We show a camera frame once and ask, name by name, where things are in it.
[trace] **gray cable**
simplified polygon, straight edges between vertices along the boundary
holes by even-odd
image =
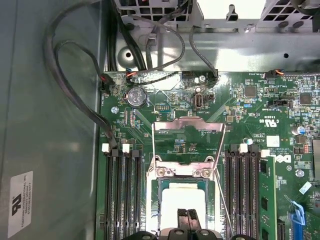
[[[129,15],[129,17],[135,19],[135,20],[140,20],[140,21],[143,21],[143,22],[147,22],[147,23],[150,23],[150,24],[153,24],[153,25],[156,25],[157,27],[159,28],[163,28],[171,33],[173,33],[174,35],[176,35],[178,37],[178,39],[180,40],[181,44],[182,44],[182,51],[181,51],[181,54],[179,57],[177,57],[175,60],[172,60],[172,61],[169,61],[161,66],[157,66],[157,67],[154,67],[154,68],[151,68],[151,69],[148,69],[148,70],[142,70],[142,71],[138,71],[137,74],[145,74],[145,73],[149,73],[149,72],[154,72],[154,71],[158,71],[158,70],[162,70],[163,68],[165,67],[168,67],[172,64],[175,64],[177,62],[179,62],[185,52],[186,52],[186,44],[185,44],[185,41],[184,39],[182,38],[182,36],[175,30],[173,30],[171,27],[169,26],[165,26],[163,25],[162,23],[160,22],[157,22],[157,21],[152,21],[152,20],[149,20],[149,19],[146,19],[146,18],[143,18],[143,17],[140,17],[140,16],[136,16],[136,15]]]
[[[175,19],[179,16],[181,16],[184,11],[187,10],[188,8],[188,2],[189,0],[185,1],[180,7],[178,7],[176,10],[174,10],[173,12],[170,12],[166,15],[164,15],[159,21],[158,23],[161,24],[165,24],[166,22],[171,21],[172,19]],[[151,33],[152,34],[157,34],[159,31],[159,27],[158,26],[154,26],[154,28],[152,29]],[[152,64],[152,58],[151,58],[151,43],[152,40],[150,38],[148,38],[146,45],[145,45],[145,60],[146,60],[146,66],[148,69],[152,69],[153,68],[153,64]]]
[[[223,207],[224,207],[224,211],[225,211],[225,215],[226,215],[226,222],[229,225],[230,232],[231,232],[231,237],[233,237],[235,234],[234,234],[234,230],[232,228],[229,212],[228,212],[228,209],[227,209],[227,204],[226,204],[226,201],[225,201],[224,192],[222,191],[222,188],[221,188],[220,177],[219,177],[219,172],[218,172],[217,168],[214,170],[214,174],[215,174],[216,183],[218,185],[218,188],[219,188],[219,191],[220,191],[220,195],[221,195],[221,198],[222,198],[222,203],[223,203]]]
[[[197,54],[199,56],[199,58],[201,58],[202,61],[204,61],[204,63],[210,68],[210,70],[213,73],[213,76],[215,78],[218,78],[218,74],[217,74],[217,70],[215,68],[215,66],[213,66],[213,64],[205,57],[202,55],[202,53],[198,50],[195,41],[194,41],[194,33],[195,33],[195,29],[197,28],[197,26],[193,26],[191,28],[190,34],[189,34],[189,43],[191,45],[192,50],[195,52],[195,54]]]
[[[317,77],[320,76],[320,72],[285,72],[281,77]]]

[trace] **red wire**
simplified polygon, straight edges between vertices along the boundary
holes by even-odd
[[[136,75],[136,74],[137,74],[136,72],[132,72],[132,73],[127,74],[126,77],[130,77],[130,76]]]

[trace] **ul logo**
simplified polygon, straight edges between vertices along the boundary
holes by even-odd
[[[21,208],[21,194],[19,194],[12,200],[12,216],[15,215],[18,212],[18,209],[20,208]]]

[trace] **motherboard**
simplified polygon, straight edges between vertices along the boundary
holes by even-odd
[[[320,76],[105,74],[97,240],[161,236],[181,208],[225,240],[320,240]]]

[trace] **blue connector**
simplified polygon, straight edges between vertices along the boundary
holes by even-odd
[[[306,215],[304,208],[295,201],[292,201],[292,204],[296,206],[295,213],[291,215],[291,220],[293,223],[299,224],[301,226],[306,225]]]
[[[302,225],[292,222],[292,233],[293,240],[303,240],[304,230]]]

